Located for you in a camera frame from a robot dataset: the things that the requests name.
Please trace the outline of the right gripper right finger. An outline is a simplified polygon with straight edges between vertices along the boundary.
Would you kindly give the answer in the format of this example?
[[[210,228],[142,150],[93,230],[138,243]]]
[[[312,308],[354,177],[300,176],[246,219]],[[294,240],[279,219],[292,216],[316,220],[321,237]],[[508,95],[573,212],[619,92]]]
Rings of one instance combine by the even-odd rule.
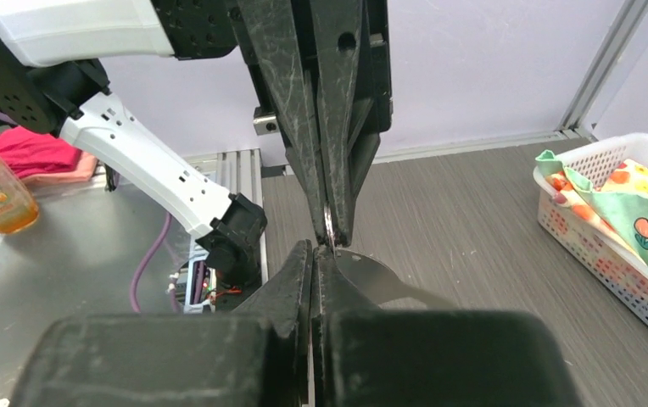
[[[382,309],[343,273],[371,260],[314,253],[311,307],[317,406],[580,406],[555,336],[529,313]]]

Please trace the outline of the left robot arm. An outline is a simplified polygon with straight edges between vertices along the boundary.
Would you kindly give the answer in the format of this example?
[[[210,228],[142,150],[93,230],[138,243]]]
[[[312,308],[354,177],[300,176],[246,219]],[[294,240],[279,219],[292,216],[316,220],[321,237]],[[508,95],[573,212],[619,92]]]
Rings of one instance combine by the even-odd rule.
[[[392,123],[384,1],[0,1],[0,109],[101,159],[177,219],[229,286],[256,276],[264,210],[199,174],[110,88],[104,57],[239,49],[307,198],[319,244],[347,247]]]

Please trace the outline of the metal key organizer plate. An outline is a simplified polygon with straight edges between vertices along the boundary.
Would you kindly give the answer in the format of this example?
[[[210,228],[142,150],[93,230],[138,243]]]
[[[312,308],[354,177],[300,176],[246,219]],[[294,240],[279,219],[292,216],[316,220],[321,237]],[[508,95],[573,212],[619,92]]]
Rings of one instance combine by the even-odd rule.
[[[340,248],[336,242],[332,213],[328,205],[325,206],[323,215],[329,247],[333,251],[338,269],[373,303],[381,305],[402,298],[412,298],[429,309],[456,308],[456,305],[446,298],[405,284],[381,261],[347,248]]]

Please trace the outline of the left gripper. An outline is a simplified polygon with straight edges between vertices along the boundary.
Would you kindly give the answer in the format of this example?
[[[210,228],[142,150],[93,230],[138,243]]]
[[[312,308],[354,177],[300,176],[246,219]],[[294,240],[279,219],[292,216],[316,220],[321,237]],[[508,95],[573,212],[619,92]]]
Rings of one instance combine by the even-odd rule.
[[[180,60],[239,49],[258,107],[255,129],[279,132],[319,243],[329,206],[339,247],[351,244],[356,199],[392,124],[384,1],[157,1]]]

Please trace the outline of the floral cloth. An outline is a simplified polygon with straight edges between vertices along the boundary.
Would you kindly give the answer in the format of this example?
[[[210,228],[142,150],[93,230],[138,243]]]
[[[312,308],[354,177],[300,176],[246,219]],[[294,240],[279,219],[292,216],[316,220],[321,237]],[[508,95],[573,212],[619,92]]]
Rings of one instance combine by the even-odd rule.
[[[554,200],[611,240],[636,255],[648,267],[648,168],[625,159],[600,187],[550,150],[537,168],[556,190]]]

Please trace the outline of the pink cloth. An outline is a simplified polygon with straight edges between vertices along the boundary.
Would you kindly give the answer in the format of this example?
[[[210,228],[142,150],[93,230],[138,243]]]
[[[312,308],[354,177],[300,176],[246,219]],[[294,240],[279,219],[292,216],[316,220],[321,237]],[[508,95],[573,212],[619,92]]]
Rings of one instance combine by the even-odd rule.
[[[31,186],[89,181],[98,165],[93,155],[21,126],[0,135],[0,158]]]

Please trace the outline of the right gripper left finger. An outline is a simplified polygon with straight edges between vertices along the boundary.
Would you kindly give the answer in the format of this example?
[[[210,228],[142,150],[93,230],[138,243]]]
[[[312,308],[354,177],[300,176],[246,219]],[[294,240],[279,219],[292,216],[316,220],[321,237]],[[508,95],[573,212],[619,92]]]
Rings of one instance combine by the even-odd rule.
[[[299,315],[313,265],[297,242],[278,273],[235,310],[85,315],[42,335],[13,406],[277,406],[293,403]]]

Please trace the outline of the white plastic basket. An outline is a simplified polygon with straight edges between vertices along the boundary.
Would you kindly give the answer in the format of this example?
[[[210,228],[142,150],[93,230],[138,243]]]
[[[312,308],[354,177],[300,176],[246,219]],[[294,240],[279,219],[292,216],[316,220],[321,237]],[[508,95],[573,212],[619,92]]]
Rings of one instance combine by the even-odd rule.
[[[540,225],[648,326],[648,134],[535,161]]]

